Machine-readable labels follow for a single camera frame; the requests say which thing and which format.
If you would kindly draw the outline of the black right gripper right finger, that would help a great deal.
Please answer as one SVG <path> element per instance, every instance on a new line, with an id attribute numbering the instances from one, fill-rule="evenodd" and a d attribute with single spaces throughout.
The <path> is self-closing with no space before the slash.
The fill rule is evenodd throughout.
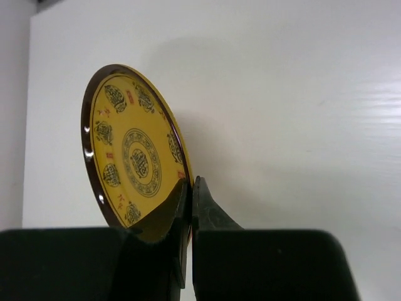
<path id="1" fill-rule="evenodd" d="M 192 283 L 197 300 L 358 300 L 339 241 L 322 230 L 246 230 L 197 177 Z"/>

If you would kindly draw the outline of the yellow brown patterned plate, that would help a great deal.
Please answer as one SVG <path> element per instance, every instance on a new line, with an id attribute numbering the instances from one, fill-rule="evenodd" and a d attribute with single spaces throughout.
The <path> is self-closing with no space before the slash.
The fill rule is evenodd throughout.
<path id="1" fill-rule="evenodd" d="M 83 97 L 81 144 L 107 224 L 148 243 L 164 239 L 194 176 L 177 121 L 156 87 L 129 66 L 101 67 Z"/>

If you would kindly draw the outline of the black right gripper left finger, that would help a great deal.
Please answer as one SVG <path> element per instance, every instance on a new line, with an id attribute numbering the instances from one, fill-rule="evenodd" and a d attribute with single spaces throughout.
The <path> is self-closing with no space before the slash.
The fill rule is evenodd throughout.
<path id="1" fill-rule="evenodd" d="M 6 230 L 2 300 L 178 300 L 185 287 L 189 183 L 131 228 Z"/>

